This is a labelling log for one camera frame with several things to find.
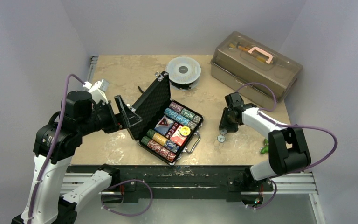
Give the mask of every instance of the yellow poker chip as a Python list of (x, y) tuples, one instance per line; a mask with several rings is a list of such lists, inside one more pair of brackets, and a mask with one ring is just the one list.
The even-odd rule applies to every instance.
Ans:
[(188, 136), (188, 135), (190, 135), (190, 132), (191, 132), (191, 130), (190, 130), (190, 128), (187, 127), (187, 126), (183, 126), (183, 127), (181, 127), (181, 129), (180, 129), (180, 134), (183, 135), (183, 136)]

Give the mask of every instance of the wooden tabletop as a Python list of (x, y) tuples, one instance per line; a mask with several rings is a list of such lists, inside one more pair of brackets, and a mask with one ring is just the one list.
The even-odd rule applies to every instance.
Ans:
[[(177, 55), (164, 56), (99, 56), (92, 83), (106, 79), (110, 85), (106, 91), (114, 104), (114, 96), (121, 95), (127, 104), (133, 104), (143, 90), (155, 80), (156, 71), (164, 71), (167, 63)], [(260, 154), (264, 138), (248, 126), (240, 126), (236, 133), (225, 135), (226, 141), (219, 143), (219, 122), (226, 107), (224, 97), (234, 92), (211, 76), (212, 56), (191, 55), (201, 65), (198, 85), (190, 91), (171, 88), (172, 98), (202, 114), (205, 118), (200, 129), (201, 141), (192, 154), (183, 153), (177, 165), (253, 165), (268, 158)], [(267, 114), (280, 122), (289, 123), (284, 102), (278, 104), (274, 112)], [(166, 165), (153, 154), (141, 148), (126, 130), (112, 134), (103, 131), (83, 138), (83, 144), (76, 150), (72, 164), (103, 163), (113, 165)]]

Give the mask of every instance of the poker chip case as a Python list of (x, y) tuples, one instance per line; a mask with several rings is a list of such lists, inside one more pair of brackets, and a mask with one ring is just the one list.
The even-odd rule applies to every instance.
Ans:
[[(150, 153), (152, 153), (162, 161), (166, 162), (170, 166), (173, 166), (175, 165), (175, 163), (180, 158), (183, 152), (187, 152), (191, 154), (195, 149), (195, 147), (197, 146), (198, 142), (201, 139), (198, 131), (199, 128), (202, 126), (204, 117), (201, 114), (192, 110), (191, 108), (188, 108), (185, 105), (171, 99), (171, 90), (170, 90), (168, 72), (165, 71), (161, 73), (156, 72), (155, 76), (157, 77), (156, 80), (153, 81), (153, 83), (149, 86), (149, 88), (147, 88), (147, 90), (144, 91), (141, 97), (132, 105), (133, 110), (135, 110), (135, 113), (142, 118), (142, 121), (129, 128), (128, 132), (130, 133), (132, 139), (134, 139), (142, 148), (149, 151)], [(150, 149), (148, 146), (153, 144), (151, 144), (151, 142), (147, 144), (147, 141), (151, 139), (150, 137), (151, 132), (149, 130), (151, 129), (154, 131), (156, 124), (159, 123), (163, 118), (167, 117), (165, 114), (165, 110), (170, 107), (171, 103), (183, 107), (184, 109), (186, 109), (185, 112), (190, 112), (195, 114), (194, 118), (196, 121), (198, 121), (198, 123), (197, 124), (192, 123), (195, 127), (192, 126), (190, 134), (188, 134), (184, 142), (181, 142), (181, 145), (178, 145), (179, 148), (175, 149), (174, 159), (173, 156), (171, 156), (169, 158), (171, 161), (169, 161), (167, 158), (163, 157), (163, 155), (160, 155), (156, 151)], [(187, 145), (195, 135), (198, 137), (198, 140), (191, 147), (191, 149), (189, 149)]]

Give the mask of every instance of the metal handle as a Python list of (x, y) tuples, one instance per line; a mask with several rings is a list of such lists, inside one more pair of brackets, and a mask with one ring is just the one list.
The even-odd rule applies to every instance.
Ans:
[(267, 64), (271, 64), (272, 59), (273, 59), (272, 54), (266, 52), (265, 50), (263, 50), (263, 49), (261, 49), (261, 48), (259, 48), (259, 47), (252, 47), (250, 50), (248, 50), (248, 53), (251, 54), (254, 50), (257, 50), (258, 52), (260, 52), (260, 53), (264, 54), (265, 56), (267, 56), (267, 57), (268, 57), (268, 60), (266, 60), (266, 63), (267, 63)]
[(198, 142), (201, 140), (201, 135), (200, 135), (200, 133), (198, 133), (198, 131), (196, 131), (194, 133), (194, 135), (198, 136), (198, 140), (194, 143), (194, 145), (193, 145), (193, 147), (192, 147), (192, 149), (190, 151), (186, 150), (186, 152), (189, 153), (189, 154), (191, 154), (194, 151), (195, 147), (198, 145)]

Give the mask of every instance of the white wall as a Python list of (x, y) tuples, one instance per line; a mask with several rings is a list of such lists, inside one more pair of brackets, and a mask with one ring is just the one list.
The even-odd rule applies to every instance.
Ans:
[(59, 110), (66, 75), (86, 78), (87, 63), (59, 0), (0, 0), (0, 223), (25, 207), (36, 131)]
[(92, 55), (213, 54), (237, 30), (279, 50), (305, 0), (62, 0)]
[[(304, 66), (286, 100), (291, 122), (338, 137), (336, 153), (314, 168), (327, 222), (358, 223), (358, 1), (307, 1), (280, 52)], [(331, 149), (327, 135), (306, 134), (312, 158)]]

